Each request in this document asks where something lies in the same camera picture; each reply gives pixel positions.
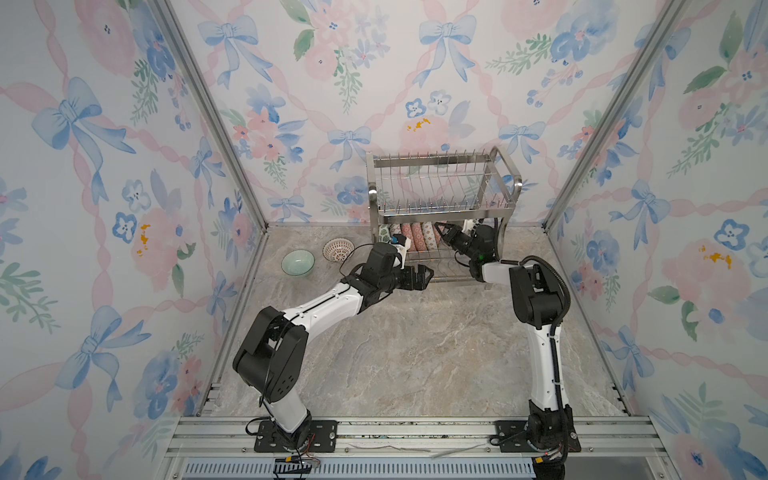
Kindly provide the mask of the maroon patterned white bowl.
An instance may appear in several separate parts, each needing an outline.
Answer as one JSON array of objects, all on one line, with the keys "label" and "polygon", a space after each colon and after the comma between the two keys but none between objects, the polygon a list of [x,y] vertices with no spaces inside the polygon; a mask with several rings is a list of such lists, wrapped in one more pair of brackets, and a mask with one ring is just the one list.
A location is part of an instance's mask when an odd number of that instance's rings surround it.
[{"label": "maroon patterned white bowl", "polygon": [[354,243],[347,238],[334,238],[323,246],[323,256],[332,263],[341,263],[354,251]]}]

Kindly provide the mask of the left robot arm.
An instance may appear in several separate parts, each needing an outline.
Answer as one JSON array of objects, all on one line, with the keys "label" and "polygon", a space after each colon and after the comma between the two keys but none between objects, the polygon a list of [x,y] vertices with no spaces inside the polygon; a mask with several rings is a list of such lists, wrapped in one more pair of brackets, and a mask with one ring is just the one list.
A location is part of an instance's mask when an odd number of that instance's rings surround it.
[{"label": "left robot arm", "polygon": [[366,261],[326,293],[284,310],[267,306],[256,315],[232,368],[259,393],[259,404],[267,412],[264,419],[288,448],[301,452],[310,440],[312,415],[296,390],[307,346],[396,290],[426,290],[434,270],[407,265],[406,256],[407,247],[400,243],[373,243]]}]

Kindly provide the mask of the green leaf pattern bowl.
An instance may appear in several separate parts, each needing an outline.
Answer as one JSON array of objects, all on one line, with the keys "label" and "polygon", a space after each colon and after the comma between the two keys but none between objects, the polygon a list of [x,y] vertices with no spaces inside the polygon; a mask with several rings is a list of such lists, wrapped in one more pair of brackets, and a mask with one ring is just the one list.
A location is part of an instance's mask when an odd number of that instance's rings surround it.
[{"label": "green leaf pattern bowl", "polygon": [[377,239],[383,243],[390,243],[392,239],[391,229],[388,224],[381,224],[378,227]]}]

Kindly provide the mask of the green geometric pattern bowl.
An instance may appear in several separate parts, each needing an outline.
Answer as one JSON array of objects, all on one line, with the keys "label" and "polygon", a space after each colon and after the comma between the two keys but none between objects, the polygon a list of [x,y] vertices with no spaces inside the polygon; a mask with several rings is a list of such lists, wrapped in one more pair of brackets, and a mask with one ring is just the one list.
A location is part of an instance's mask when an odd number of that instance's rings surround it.
[{"label": "green geometric pattern bowl", "polygon": [[436,251],[438,249],[438,243],[435,237],[432,223],[423,222],[421,224],[421,229],[427,249],[429,251]]}]

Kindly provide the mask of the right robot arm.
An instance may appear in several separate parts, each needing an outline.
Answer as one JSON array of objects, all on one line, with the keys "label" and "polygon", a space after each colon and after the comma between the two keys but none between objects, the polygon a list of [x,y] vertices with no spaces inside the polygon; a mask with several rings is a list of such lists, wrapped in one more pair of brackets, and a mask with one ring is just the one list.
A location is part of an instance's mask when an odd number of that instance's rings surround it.
[{"label": "right robot arm", "polygon": [[565,281],[546,260],[528,255],[503,259],[498,252],[496,227],[462,227],[438,222],[443,242],[458,255],[478,282],[509,289],[515,318],[523,324],[532,366],[532,391],[526,441],[541,456],[540,465],[561,466],[567,460],[573,421],[563,380],[560,335],[572,304]]}]

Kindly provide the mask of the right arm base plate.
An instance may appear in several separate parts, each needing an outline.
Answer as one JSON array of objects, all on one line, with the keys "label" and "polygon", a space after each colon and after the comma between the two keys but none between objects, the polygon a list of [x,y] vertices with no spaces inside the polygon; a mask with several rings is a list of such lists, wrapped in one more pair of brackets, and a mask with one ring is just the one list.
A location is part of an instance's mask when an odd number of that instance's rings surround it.
[{"label": "right arm base plate", "polygon": [[554,436],[555,443],[552,446],[535,446],[526,420],[496,420],[493,426],[495,432],[489,437],[489,443],[498,447],[502,453],[545,454],[561,446],[561,434]]}]

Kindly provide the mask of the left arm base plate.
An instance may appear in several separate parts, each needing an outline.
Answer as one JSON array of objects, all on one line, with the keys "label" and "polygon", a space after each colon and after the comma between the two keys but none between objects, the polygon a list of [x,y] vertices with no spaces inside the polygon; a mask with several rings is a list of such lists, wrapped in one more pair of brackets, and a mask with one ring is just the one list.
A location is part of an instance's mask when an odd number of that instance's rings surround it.
[{"label": "left arm base plate", "polygon": [[256,453],[333,453],[336,449],[338,422],[307,420],[289,433],[276,422],[264,420],[255,433]]}]

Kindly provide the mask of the steel two-tier dish rack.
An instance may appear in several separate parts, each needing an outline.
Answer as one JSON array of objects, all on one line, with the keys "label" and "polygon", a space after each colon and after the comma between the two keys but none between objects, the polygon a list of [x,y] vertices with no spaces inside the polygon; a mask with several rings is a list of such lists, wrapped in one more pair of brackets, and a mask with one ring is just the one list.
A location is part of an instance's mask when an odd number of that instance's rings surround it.
[{"label": "steel two-tier dish rack", "polygon": [[[377,239],[381,224],[445,222],[463,227],[465,220],[497,228],[502,257],[506,228],[515,212],[523,179],[510,155],[499,147],[486,151],[414,155],[366,155],[370,232]],[[437,282],[469,281],[467,258],[443,242],[436,251],[407,254],[409,264],[435,270]]]}]

